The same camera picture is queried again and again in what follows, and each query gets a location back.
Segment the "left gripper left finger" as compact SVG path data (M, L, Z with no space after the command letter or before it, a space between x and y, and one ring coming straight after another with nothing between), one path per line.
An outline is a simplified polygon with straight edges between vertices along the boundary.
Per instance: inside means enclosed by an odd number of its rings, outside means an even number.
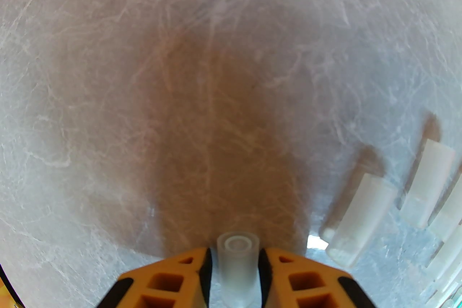
M97 307L208 308L212 271L211 249L191 249L123 273Z

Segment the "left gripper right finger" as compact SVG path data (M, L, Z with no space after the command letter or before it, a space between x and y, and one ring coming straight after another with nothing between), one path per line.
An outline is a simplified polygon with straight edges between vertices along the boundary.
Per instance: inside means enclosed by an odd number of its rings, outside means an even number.
M263 308L374 308L347 272L279 248L262 248L258 270Z

